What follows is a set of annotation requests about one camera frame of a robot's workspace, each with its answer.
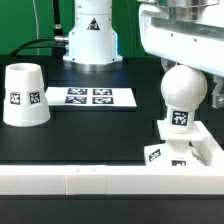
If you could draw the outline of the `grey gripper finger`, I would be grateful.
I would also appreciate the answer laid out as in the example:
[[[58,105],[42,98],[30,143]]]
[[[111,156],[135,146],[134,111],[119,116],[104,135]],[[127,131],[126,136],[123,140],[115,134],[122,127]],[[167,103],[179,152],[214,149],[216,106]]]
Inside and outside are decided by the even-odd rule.
[[[224,77],[215,76],[213,79],[215,87],[212,91],[211,105],[214,108],[224,107]]]

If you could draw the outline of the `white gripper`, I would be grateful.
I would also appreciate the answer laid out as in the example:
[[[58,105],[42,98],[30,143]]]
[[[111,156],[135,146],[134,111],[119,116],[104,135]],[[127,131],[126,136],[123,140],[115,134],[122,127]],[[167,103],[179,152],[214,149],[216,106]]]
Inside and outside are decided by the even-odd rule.
[[[147,0],[139,28],[165,73],[180,63],[224,77],[224,0]]]

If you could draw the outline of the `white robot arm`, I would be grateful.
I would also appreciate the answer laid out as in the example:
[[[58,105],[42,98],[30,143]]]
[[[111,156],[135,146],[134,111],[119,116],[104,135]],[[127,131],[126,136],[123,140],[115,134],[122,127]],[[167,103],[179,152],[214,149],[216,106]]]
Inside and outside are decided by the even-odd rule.
[[[224,107],[224,0],[138,0],[140,40],[164,70],[183,64],[214,75],[210,102]],[[74,0],[66,65],[106,70],[122,61],[112,28],[112,0]]]

